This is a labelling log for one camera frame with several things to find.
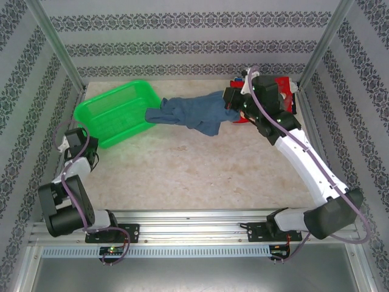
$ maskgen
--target metal pole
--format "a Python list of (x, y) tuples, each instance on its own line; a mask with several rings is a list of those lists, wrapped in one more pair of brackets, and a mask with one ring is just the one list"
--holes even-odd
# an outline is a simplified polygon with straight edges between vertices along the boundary
[(336, 31), (341, 25), (342, 21), (345, 19), (353, 3), (354, 0), (340, 0), (339, 5), (336, 7), (334, 14), (329, 20), (329, 23), (322, 35), (322, 38), (318, 42), (317, 47), (315, 48), (315, 51), (312, 54), (312, 57), (309, 59), (304, 69), (304, 72), (301, 75), (301, 88), (306, 88), (320, 60), (323, 58), (324, 53), (326, 52), (329, 44), (331, 43), (332, 38), (336, 34)]
[(53, 51), (56, 53), (58, 59), (61, 61), (62, 66), (65, 68), (66, 73), (69, 78), (72, 80), (73, 85), (76, 87), (78, 92), (85, 89), (85, 84), (82, 81), (80, 74), (77, 71), (77, 68), (73, 64), (71, 57), (69, 56), (64, 44), (62, 43), (60, 37), (57, 34), (53, 24), (50, 21), (50, 18), (44, 11), (44, 8), (40, 0), (26, 0), (26, 4), (46, 36), (48, 42), (50, 43)]

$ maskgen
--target black mounting plate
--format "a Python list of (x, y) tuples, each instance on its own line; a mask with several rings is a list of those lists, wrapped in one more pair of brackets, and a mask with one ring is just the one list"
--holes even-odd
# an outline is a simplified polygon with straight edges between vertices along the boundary
[(283, 232), (277, 237), (273, 237), (266, 227), (266, 222), (241, 223), (240, 226), (247, 230), (249, 242), (286, 242), (287, 235), (291, 237), (291, 242), (300, 242), (303, 237), (301, 232)]
[[(138, 243), (139, 239), (139, 224), (121, 224), (119, 223), (119, 228), (126, 230), (129, 234), (129, 242)], [(85, 236), (85, 243), (123, 243), (125, 235), (122, 232), (119, 232), (117, 236), (113, 239), (107, 239), (107, 236), (100, 236), (101, 232), (87, 234)]]

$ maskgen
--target aluminum frame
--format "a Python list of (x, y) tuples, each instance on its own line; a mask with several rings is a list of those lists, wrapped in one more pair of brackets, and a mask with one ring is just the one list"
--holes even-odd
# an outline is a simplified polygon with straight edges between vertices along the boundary
[(324, 53), (327, 51), (329, 44), (331, 43), (336, 31), (340, 27), (342, 21), (346, 17), (348, 11), (350, 10), (354, 0), (340, 0), (338, 6), (336, 7), (334, 14), (332, 15), (329, 23), (318, 42), (314, 53), (309, 59), (307, 65), (305, 66), (304, 72), (300, 77), (300, 86), (305, 88), (309, 83), (313, 73), (315, 72), (317, 65), (320, 63), (320, 60), (324, 56)]
[(53, 51), (56, 53), (66, 73), (72, 80), (73, 85), (77, 91), (81, 92), (85, 89), (85, 83), (81, 78), (76, 66), (74, 65), (69, 53), (67, 52), (61, 38), (55, 30), (50, 18), (44, 10), (40, 0), (26, 0), (26, 4), (37, 21), (39, 27), (43, 31), (46, 39), (50, 43)]
[[(115, 211), (119, 223), (140, 224), (139, 242), (133, 246), (249, 246), (275, 245), (285, 242), (250, 243), (245, 229), (239, 223), (266, 221), (274, 210), (204, 210), (204, 211)], [(341, 231), (338, 236), (359, 239), (355, 224)], [(36, 222), (28, 241), (22, 267), (14, 292), (31, 292), (45, 246), (103, 246), (84, 242), (85, 234), (53, 238), (46, 224)], [(331, 237), (324, 240), (310, 238), (306, 244), (344, 244)], [(376, 292), (366, 255), (361, 246), (345, 245), (357, 286), (361, 292)]]

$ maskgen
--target beige floor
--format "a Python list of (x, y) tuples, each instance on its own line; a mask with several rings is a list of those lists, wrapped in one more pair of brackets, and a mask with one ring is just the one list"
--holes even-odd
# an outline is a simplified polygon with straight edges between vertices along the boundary
[[(150, 82), (159, 97), (195, 97), (226, 80)], [(86, 99), (122, 85), (92, 82)], [(224, 122), (208, 137), (156, 125), (109, 149), (84, 186), (96, 209), (245, 209), (313, 206), (289, 161), (251, 124)]]

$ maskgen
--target red object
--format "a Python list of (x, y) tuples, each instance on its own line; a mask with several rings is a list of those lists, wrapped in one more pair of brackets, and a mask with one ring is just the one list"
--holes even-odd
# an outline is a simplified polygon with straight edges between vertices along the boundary
[(230, 87), (243, 88), (244, 81), (230, 81)]
[(274, 81), (276, 81), (278, 84), (278, 92), (286, 94), (286, 98), (284, 99), (286, 111), (293, 113), (292, 110), (293, 93), (291, 93), (289, 77), (277, 77), (274, 79)]
[(241, 116), (240, 120), (237, 120), (236, 122), (233, 123), (247, 123), (247, 122), (249, 122), (249, 120)]

